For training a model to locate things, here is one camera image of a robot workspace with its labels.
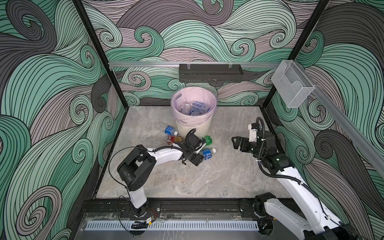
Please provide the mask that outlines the green Sprite bottle yellow cap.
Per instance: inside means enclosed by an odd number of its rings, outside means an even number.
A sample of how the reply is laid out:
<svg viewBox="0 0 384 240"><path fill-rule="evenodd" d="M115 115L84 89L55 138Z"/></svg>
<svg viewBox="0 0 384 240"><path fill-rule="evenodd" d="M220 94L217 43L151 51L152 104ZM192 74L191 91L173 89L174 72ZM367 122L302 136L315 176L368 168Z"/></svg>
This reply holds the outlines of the green Sprite bottle yellow cap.
<svg viewBox="0 0 384 240"><path fill-rule="evenodd" d="M212 138L208 135L204 136L203 139L206 141L206 146L209 146L213 143Z"/></svg>

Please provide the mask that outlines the clear bottle blue wrap label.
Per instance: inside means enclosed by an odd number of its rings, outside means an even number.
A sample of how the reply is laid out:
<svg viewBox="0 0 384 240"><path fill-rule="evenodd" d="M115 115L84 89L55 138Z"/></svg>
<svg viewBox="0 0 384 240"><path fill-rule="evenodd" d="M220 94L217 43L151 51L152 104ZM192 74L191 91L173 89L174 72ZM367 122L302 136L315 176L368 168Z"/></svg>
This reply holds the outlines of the clear bottle blue wrap label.
<svg viewBox="0 0 384 240"><path fill-rule="evenodd" d="M208 160L211 159L216 152L216 148L204 148L201 150L201 155L203 156L204 160Z"/></svg>

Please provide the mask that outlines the red yellow label tea bottle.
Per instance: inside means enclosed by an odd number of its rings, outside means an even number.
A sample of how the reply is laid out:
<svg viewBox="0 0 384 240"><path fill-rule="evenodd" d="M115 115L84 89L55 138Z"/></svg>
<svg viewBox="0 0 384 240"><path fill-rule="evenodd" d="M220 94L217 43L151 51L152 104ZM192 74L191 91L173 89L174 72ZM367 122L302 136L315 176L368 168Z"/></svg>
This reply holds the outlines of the red yellow label tea bottle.
<svg viewBox="0 0 384 240"><path fill-rule="evenodd" d="M180 136L168 136L167 137L167 144L168 145L171 145L173 143L183 142L183 141L184 141L184 138L180 137Z"/></svg>

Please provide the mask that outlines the clear bottle blue Pocari label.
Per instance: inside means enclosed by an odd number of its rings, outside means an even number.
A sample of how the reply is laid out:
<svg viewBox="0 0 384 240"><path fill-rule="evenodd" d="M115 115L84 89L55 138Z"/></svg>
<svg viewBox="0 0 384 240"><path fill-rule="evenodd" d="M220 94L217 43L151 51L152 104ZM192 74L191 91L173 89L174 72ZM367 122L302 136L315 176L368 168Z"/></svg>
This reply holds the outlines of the clear bottle blue Pocari label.
<svg viewBox="0 0 384 240"><path fill-rule="evenodd" d="M179 132L173 126L166 126L165 134L169 136L178 136Z"/></svg>

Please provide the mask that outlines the light blue label bottle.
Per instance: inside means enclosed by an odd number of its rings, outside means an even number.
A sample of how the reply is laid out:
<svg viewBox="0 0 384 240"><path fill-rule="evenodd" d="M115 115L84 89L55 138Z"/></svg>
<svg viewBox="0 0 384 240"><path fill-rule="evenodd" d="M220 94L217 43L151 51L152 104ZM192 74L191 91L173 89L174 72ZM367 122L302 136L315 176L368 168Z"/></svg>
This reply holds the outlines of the light blue label bottle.
<svg viewBox="0 0 384 240"><path fill-rule="evenodd" d="M191 104L191 109L190 109L190 115L191 116L200 116L208 113L210 111L211 107L208 104L194 101Z"/></svg>

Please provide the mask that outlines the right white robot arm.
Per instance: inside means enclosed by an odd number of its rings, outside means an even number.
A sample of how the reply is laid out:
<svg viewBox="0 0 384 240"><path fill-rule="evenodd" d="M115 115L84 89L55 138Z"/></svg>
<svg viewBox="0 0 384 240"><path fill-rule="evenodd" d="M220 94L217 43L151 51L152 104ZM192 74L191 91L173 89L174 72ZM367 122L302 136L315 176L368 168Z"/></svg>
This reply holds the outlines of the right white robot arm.
<svg viewBox="0 0 384 240"><path fill-rule="evenodd" d="M324 206L319 196L301 177L290 158L280 153L276 138L269 131L250 130L250 136L233 137L233 147L257 159L262 173L278 180L289 192L302 215L286 207L271 193L255 198L255 212L259 216L277 219L300 240L357 240L352 224L343 223Z"/></svg>

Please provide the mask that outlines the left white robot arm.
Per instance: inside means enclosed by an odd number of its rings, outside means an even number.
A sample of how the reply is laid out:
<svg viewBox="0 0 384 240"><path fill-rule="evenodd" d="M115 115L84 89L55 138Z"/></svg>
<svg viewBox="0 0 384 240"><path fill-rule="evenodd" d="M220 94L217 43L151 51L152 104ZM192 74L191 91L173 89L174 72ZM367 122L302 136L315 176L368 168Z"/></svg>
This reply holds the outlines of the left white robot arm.
<svg viewBox="0 0 384 240"><path fill-rule="evenodd" d="M174 161L181 161L183 164L189 161L198 166L203 161L204 156L200 152L212 141L199 138L195 135L196 131L190 130L181 142L155 149L137 145L119 164L117 172L125 183L131 206L138 215L142 215L148 208L144 184L155 166Z"/></svg>

